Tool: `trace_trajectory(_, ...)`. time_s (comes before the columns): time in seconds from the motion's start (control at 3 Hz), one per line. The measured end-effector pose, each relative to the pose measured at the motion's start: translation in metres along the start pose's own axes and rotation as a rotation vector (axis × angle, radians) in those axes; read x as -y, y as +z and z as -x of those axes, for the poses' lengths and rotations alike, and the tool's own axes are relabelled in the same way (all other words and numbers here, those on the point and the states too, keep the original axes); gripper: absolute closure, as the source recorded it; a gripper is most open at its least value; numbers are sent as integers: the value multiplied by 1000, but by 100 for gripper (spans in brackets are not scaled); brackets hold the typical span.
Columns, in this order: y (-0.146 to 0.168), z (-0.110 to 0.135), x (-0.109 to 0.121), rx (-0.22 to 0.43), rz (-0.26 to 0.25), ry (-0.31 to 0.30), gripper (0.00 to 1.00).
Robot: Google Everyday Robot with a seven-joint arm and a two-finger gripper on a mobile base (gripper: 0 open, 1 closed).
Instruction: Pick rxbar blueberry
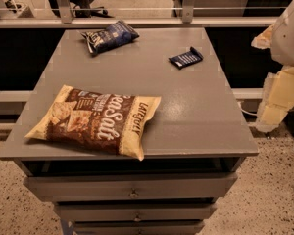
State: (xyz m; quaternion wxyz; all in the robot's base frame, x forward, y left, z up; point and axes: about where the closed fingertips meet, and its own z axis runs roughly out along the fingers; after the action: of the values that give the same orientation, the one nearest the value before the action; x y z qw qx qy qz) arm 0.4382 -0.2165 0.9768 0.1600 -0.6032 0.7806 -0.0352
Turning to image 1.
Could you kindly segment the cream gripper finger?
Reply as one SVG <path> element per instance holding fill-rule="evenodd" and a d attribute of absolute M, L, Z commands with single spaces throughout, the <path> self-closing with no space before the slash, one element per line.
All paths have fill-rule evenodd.
<path fill-rule="evenodd" d="M 272 32 L 273 24 L 266 28 L 258 36 L 256 36 L 252 40 L 251 46 L 258 49 L 269 49 L 271 47 Z"/>
<path fill-rule="evenodd" d="M 269 73 L 263 86 L 263 98 L 257 111 L 256 129 L 272 132 L 294 107 L 294 67 L 283 66 Z"/>

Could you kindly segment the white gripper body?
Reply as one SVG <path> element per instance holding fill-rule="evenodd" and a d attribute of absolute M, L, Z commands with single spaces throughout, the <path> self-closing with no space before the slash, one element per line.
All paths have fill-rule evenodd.
<path fill-rule="evenodd" d="M 283 65 L 294 66 L 294 0 L 274 24 L 271 56 Z"/>

